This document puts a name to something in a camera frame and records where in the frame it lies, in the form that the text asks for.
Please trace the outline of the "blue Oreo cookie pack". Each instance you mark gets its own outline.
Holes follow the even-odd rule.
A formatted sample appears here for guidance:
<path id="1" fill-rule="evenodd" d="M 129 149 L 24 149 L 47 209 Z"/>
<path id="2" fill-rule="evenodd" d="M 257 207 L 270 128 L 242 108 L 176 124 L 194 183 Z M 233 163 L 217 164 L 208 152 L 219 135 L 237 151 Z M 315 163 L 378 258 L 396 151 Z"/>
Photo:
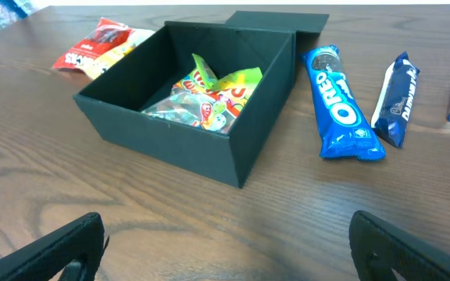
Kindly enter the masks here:
<path id="1" fill-rule="evenodd" d="M 301 54 L 308 72 L 321 158 L 378 161 L 386 151 L 357 105 L 334 45 Z"/>

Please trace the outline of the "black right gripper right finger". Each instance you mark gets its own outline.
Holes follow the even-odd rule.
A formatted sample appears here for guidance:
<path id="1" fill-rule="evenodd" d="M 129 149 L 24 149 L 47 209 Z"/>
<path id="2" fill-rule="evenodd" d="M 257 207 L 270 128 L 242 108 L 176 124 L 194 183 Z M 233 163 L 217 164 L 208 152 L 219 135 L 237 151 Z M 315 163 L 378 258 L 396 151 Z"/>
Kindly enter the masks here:
<path id="1" fill-rule="evenodd" d="M 450 280 L 450 254 L 369 212 L 353 214 L 348 234 L 361 280 Z"/>

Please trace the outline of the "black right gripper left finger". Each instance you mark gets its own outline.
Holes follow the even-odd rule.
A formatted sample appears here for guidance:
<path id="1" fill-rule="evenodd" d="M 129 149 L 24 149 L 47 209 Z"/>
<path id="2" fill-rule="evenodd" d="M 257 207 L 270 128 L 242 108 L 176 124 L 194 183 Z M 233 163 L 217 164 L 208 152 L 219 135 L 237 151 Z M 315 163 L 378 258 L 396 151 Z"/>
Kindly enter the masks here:
<path id="1" fill-rule="evenodd" d="M 48 235 L 0 258 L 0 281 L 95 279 L 105 252 L 105 229 L 89 212 Z"/>

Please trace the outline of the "red snack bag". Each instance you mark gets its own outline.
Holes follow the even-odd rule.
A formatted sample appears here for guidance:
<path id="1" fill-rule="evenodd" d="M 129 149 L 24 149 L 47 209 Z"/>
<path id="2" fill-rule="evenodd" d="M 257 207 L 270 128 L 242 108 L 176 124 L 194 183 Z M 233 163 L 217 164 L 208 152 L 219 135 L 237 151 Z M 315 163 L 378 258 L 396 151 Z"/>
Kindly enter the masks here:
<path id="1" fill-rule="evenodd" d="M 78 70 L 95 80 L 154 33 L 101 18 L 97 27 L 61 55 L 52 68 Z"/>

